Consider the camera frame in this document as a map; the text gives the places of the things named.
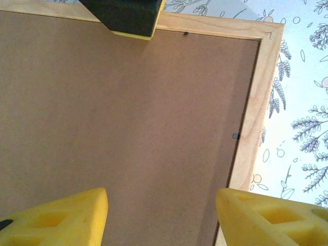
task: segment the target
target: wallpaper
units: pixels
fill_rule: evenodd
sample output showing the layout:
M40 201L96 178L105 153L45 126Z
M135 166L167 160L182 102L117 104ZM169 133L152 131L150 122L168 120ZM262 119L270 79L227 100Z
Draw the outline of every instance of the wallpaper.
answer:
M167 0L165 11L286 24L250 190L328 208L328 0Z

